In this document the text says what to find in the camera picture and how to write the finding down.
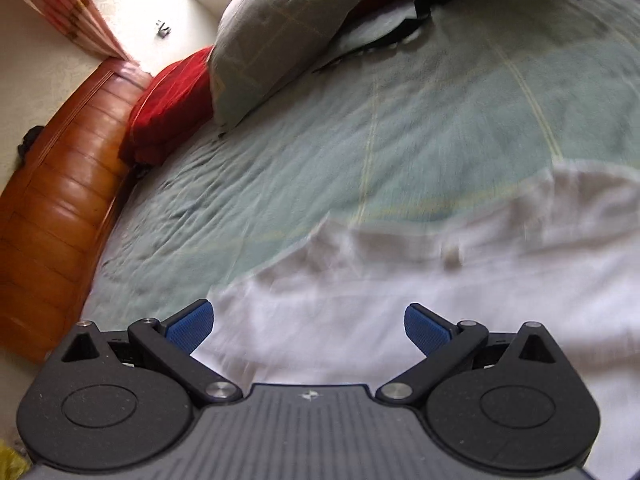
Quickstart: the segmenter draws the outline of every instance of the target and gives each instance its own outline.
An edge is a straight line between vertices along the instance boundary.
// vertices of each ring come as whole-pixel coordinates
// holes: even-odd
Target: bed sheet
[[[410,9],[347,32],[325,59]],[[207,124],[145,177],[82,316],[102,330],[167,317],[327,213],[426,228],[552,161],[636,166],[639,44],[638,0],[457,0],[395,49],[309,71],[223,138]]]

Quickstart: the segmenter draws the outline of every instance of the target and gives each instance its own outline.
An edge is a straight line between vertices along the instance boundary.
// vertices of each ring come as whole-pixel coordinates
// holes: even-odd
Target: triangular hole
[[[100,355],[88,334],[78,334],[62,358],[63,363],[95,359]]]
[[[538,361],[540,363],[556,362],[539,335],[530,335],[527,338],[526,343],[524,343],[522,347],[522,352],[520,352],[520,359]]]

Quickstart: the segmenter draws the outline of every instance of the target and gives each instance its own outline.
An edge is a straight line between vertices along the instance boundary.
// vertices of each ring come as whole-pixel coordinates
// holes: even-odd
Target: white blanket
[[[326,220],[268,266],[208,296],[212,334],[194,357],[252,383],[366,383],[423,358],[404,334],[418,302],[492,332],[541,321],[580,372],[602,426],[601,480],[640,468],[640,174],[576,162],[513,199],[437,231]]]

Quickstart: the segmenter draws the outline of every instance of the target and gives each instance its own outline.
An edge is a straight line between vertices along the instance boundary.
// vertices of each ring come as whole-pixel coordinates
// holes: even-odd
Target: grey ribbed plate
[[[103,480],[488,480],[425,434],[414,412],[373,401],[364,386],[257,385],[207,408],[178,446]],[[31,480],[79,480],[36,467]],[[548,476],[586,480],[574,469]]]

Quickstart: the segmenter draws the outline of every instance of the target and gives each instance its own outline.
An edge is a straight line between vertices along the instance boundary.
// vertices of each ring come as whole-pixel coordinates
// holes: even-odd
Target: black strap
[[[379,48],[385,48],[387,46],[391,46],[396,43],[400,43],[404,38],[412,35],[416,30],[418,30],[424,22],[426,22],[431,17],[431,8],[429,5],[423,4],[418,0],[414,1],[415,13],[417,15],[416,18],[405,18],[402,20],[402,23],[398,25],[392,31],[386,33],[382,38],[378,38],[374,41],[369,41],[369,43],[365,43],[364,45],[357,46],[356,48],[351,49],[344,54],[341,54],[338,57],[333,58],[331,61],[325,63],[320,68],[316,68],[314,73],[320,72],[325,68],[330,66],[334,66],[340,63],[343,59],[349,56],[353,56],[354,54],[358,54],[360,52],[366,52],[367,50],[376,50]]]

